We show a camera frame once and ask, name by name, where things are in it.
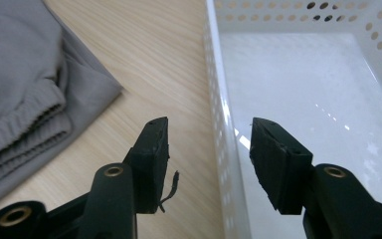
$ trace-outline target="folded fabric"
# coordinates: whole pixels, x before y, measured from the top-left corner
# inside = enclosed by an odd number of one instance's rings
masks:
[[[68,146],[121,86],[40,0],[0,0],[0,197]]]

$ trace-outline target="white plastic basket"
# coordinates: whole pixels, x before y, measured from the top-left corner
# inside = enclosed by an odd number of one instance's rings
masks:
[[[382,202],[382,0],[209,0],[204,42],[226,238],[305,237],[257,181],[253,117]]]

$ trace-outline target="gray sweatpants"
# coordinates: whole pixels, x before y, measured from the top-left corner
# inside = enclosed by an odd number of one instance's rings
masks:
[[[41,0],[0,0],[0,197],[68,146],[120,89]]]

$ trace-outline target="light wood surface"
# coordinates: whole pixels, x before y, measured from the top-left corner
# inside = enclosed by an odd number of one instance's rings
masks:
[[[138,215],[138,238],[223,238],[208,82],[203,0],[48,0],[124,86],[119,98],[51,163],[0,200],[52,210],[90,190],[95,172],[122,161],[144,125],[169,118],[166,213]]]

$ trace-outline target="perforated basket wall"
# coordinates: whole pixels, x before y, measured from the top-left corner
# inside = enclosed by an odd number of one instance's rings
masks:
[[[382,1],[207,1],[204,43],[225,235],[250,238],[220,44],[220,35],[237,32],[350,33],[382,86]]]

